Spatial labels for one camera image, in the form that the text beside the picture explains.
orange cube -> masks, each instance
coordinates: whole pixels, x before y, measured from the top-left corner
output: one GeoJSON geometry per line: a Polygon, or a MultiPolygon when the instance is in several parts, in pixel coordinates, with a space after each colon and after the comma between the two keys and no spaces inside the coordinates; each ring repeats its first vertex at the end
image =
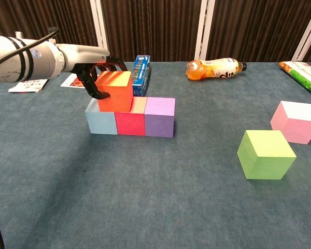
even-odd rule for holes
{"type": "Polygon", "coordinates": [[[133,86],[130,71],[103,71],[96,81],[101,92],[110,97],[98,100],[101,112],[129,112],[133,100],[133,86]]]}

light blue cube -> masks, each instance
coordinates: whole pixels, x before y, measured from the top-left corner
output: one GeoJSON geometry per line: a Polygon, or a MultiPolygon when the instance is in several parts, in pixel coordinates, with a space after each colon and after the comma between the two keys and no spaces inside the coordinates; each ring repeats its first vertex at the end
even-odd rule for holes
{"type": "Polygon", "coordinates": [[[96,99],[92,99],[85,110],[90,132],[93,134],[117,135],[114,113],[101,112],[96,99]]]}

bottle cap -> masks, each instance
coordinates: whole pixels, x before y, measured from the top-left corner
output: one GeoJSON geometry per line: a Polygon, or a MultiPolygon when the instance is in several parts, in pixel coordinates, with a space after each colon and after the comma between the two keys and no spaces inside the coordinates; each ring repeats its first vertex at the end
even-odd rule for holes
{"type": "Polygon", "coordinates": [[[247,63],[242,62],[242,71],[245,71],[247,69],[247,63]]]}

purple cube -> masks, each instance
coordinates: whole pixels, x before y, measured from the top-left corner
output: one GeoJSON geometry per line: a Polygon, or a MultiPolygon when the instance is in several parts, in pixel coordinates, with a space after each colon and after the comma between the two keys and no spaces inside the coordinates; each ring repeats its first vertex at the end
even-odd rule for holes
{"type": "Polygon", "coordinates": [[[173,137],[174,98],[148,97],[145,107],[145,136],[173,137]]]}

pink cube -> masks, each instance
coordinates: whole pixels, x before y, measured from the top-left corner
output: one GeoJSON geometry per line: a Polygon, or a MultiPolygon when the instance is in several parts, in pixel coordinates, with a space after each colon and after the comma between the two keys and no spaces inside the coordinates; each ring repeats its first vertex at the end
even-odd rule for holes
{"type": "Polygon", "coordinates": [[[308,144],[311,140],[311,104],[281,101],[271,120],[288,142],[308,144]]]}

